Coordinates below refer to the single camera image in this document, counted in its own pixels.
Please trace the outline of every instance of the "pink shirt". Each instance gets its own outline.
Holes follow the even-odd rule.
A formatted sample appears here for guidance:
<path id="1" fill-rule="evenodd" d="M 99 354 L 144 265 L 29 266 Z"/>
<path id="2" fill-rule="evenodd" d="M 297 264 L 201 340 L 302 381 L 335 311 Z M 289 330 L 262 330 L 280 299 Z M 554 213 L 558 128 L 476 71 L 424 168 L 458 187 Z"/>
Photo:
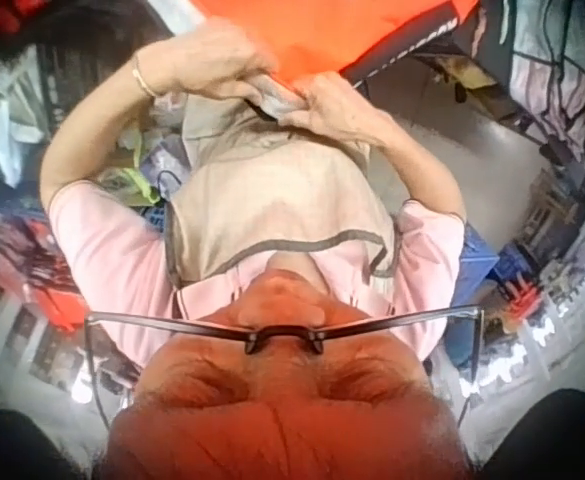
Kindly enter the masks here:
<path id="1" fill-rule="evenodd" d="M 149 222 L 96 185 L 76 182 L 55 195 L 50 223 L 72 275 L 92 310 L 172 318 L 174 287 L 168 279 L 165 245 Z M 339 300 L 371 317 L 449 306 L 459 272 L 464 225 L 454 215 L 435 213 L 410 200 L 398 217 L 402 234 L 394 292 L 387 296 L 366 284 L 365 249 L 359 242 L 311 253 Z M 228 272 L 177 292 L 184 321 L 209 315 L 265 269 L 274 252 L 249 257 Z M 420 359 L 443 334 L 446 320 L 395 328 Z M 119 349 L 141 366 L 168 340 L 169 332 L 117 323 L 104 324 Z"/>

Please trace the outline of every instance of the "orange bag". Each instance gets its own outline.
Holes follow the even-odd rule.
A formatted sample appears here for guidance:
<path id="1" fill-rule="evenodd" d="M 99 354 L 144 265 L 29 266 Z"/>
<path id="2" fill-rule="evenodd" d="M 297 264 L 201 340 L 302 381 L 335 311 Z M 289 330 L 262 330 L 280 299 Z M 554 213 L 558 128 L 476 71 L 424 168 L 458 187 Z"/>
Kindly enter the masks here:
<path id="1" fill-rule="evenodd" d="M 339 71 L 386 35 L 433 8 L 454 5 L 459 21 L 478 0 L 191 0 L 203 15 L 231 19 L 272 48 L 276 78 Z"/>

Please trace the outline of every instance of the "glasses frame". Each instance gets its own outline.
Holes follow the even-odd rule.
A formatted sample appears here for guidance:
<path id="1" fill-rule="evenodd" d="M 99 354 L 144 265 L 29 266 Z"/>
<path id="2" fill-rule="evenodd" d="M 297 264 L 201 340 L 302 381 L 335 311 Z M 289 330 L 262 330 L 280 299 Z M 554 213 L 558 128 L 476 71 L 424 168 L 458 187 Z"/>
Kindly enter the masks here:
<path id="1" fill-rule="evenodd" d="M 246 355 L 254 355 L 261 351 L 267 341 L 273 337 L 296 337 L 305 341 L 309 350 L 316 355 L 321 355 L 324 350 L 323 342 L 338 338 L 352 337 L 366 333 L 374 333 L 391 328 L 414 325 L 416 323 L 429 322 L 444 317 L 468 318 L 474 320 L 474 338 L 472 342 L 471 370 L 470 377 L 472 384 L 476 381 L 479 369 L 479 358 L 483 343 L 485 311 L 478 305 L 467 305 L 460 307 L 442 308 L 430 310 L 427 312 L 411 313 L 406 315 L 393 315 L 381 318 L 366 318 L 347 325 L 337 325 L 324 328 L 310 328 L 302 325 L 275 325 L 263 327 L 258 330 L 247 328 L 224 327 L 217 324 L 199 322 L 199 321 L 180 321 L 156 317 L 143 317 L 138 315 L 125 315 L 105 312 L 91 312 L 84 320 L 86 360 L 88 369 L 92 378 L 92 389 L 94 390 L 94 399 L 99 410 L 99 414 L 106 428 L 109 429 L 108 421 L 101 399 L 98 394 L 97 373 L 94 365 L 94 356 L 92 349 L 92 336 L 90 327 L 103 322 L 118 322 L 126 325 L 136 325 L 140 327 L 154 328 L 157 330 L 169 331 L 172 333 L 182 333 L 196 335 L 200 337 L 216 338 L 220 340 L 230 340 L 243 342 L 245 345 Z M 465 416 L 468 407 L 466 400 L 459 425 Z"/>

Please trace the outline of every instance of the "floor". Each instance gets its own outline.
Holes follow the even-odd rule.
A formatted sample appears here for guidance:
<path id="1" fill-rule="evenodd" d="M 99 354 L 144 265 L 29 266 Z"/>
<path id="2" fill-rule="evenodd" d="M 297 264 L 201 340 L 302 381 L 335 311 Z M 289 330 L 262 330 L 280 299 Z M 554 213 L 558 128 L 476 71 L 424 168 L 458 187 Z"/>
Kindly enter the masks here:
<path id="1" fill-rule="evenodd" d="M 391 113 L 455 175 L 472 226 L 498 251 L 524 220 L 529 186 L 548 162 L 538 147 L 454 101 L 452 86 L 431 70 L 404 59 L 368 81 L 370 98 Z M 390 211 L 407 198 L 405 187 L 380 155 L 370 180 Z"/>

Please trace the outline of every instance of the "bracelet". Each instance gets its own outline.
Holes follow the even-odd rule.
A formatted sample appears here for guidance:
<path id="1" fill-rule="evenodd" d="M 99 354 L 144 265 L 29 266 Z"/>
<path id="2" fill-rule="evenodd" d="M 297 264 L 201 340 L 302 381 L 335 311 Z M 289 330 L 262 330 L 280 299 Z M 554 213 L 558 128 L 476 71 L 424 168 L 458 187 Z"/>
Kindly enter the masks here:
<path id="1" fill-rule="evenodd" d="M 139 84 L 139 87 L 141 87 L 141 90 L 147 93 L 150 97 L 159 98 L 161 96 L 154 90 L 152 90 L 150 86 L 146 83 L 146 81 L 143 79 L 143 76 L 141 75 L 141 70 L 139 70 L 139 56 L 136 52 L 132 56 L 132 76 L 136 80 L 136 83 Z"/>

